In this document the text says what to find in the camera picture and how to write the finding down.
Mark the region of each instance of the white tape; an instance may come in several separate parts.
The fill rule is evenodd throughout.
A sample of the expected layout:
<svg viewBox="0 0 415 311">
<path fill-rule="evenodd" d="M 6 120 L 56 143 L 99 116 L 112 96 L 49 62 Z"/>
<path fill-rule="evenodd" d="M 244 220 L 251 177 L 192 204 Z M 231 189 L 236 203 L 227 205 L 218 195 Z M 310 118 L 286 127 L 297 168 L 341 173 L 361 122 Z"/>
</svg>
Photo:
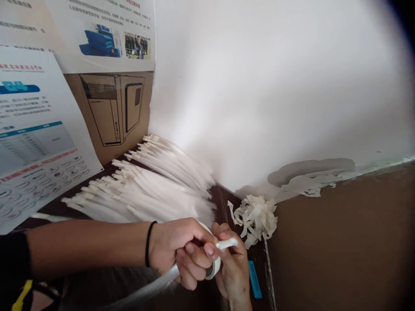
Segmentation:
<svg viewBox="0 0 415 311">
<path fill-rule="evenodd" d="M 233 204 L 228 201 L 233 223 L 243 226 L 241 238 L 246 236 L 247 249 L 260 241 L 262 236 L 265 239 L 271 238 L 277 229 L 277 217 L 274 216 L 277 208 L 275 204 L 274 200 L 265 201 L 262 196 L 248 195 L 234 211 Z"/>
</svg>

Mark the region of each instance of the blue machine picture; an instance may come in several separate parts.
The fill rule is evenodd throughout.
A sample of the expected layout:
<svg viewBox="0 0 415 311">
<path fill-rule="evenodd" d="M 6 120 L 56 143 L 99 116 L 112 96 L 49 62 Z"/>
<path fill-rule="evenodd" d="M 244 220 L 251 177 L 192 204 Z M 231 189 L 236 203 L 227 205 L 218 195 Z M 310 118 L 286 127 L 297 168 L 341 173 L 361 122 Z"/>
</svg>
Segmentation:
<svg viewBox="0 0 415 311">
<path fill-rule="evenodd" d="M 79 47 L 84 55 L 121 57 L 120 50 L 115 47 L 111 29 L 96 25 L 96 31 L 85 30 L 87 44 Z"/>
</svg>

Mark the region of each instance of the cardboard box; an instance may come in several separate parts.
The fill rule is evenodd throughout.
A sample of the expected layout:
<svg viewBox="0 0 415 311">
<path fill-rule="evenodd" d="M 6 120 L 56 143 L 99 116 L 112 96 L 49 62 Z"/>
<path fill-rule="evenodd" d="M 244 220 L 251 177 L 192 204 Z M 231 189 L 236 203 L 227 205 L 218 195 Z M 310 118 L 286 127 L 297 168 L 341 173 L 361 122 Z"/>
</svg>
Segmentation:
<svg viewBox="0 0 415 311">
<path fill-rule="evenodd" d="M 147 135 L 152 72 L 65 74 L 102 165 Z"/>
</svg>

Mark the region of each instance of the yellow strap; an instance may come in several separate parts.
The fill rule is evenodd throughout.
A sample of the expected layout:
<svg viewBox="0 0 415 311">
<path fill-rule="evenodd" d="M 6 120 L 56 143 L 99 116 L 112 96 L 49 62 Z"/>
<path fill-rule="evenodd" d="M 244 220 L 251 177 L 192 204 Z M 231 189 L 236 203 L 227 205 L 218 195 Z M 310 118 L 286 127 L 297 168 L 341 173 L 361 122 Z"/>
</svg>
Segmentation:
<svg viewBox="0 0 415 311">
<path fill-rule="evenodd" d="M 12 311 L 22 311 L 23 309 L 23 300 L 25 299 L 27 293 L 32 288 L 33 280 L 27 280 L 25 286 L 23 287 L 22 292 L 20 293 L 19 298 L 12 305 Z"/>
</svg>

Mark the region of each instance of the black sleeve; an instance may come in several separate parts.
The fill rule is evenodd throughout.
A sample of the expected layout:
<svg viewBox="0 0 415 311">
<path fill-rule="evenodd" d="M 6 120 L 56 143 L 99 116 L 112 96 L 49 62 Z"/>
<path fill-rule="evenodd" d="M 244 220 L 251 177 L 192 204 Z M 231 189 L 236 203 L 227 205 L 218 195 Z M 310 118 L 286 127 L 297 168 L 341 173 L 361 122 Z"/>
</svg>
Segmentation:
<svg viewBox="0 0 415 311">
<path fill-rule="evenodd" d="M 1 283 L 20 283 L 32 279 L 30 251 L 23 232 L 0 235 Z"/>
</svg>

